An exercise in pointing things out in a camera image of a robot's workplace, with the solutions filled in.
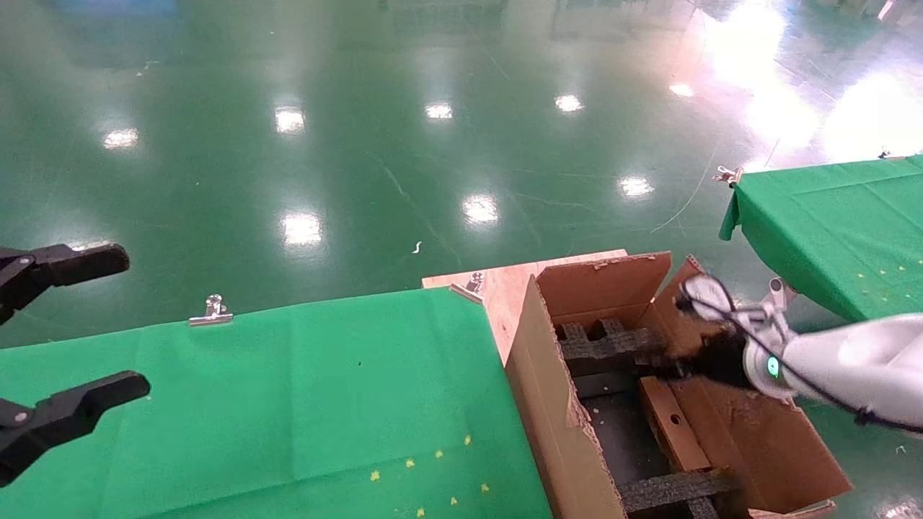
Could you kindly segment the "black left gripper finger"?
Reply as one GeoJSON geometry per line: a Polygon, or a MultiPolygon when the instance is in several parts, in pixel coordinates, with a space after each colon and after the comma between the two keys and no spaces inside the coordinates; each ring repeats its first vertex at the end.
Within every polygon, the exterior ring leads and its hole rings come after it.
{"type": "Polygon", "coordinates": [[[1,249],[1,324],[50,287],[79,285],[129,269],[128,253],[118,244],[84,250],[67,245],[1,249]]]}
{"type": "Polygon", "coordinates": [[[33,407],[1,400],[1,486],[7,487],[46,451],[93,433],[106,411],[151,393],[148,378],[123,371],[56,392],[33,407]]]}

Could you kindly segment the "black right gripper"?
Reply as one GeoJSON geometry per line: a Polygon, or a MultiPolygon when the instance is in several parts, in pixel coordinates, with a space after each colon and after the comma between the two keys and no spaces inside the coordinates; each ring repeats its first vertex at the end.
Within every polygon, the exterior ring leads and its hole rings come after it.
{"type": "Polygon", "coordinates": [[[686,355],[690,370],[711,381],[739,389],[752,389],[743,360],[748,340],[737,332],[702,335],[701,345],[686,355]]]}

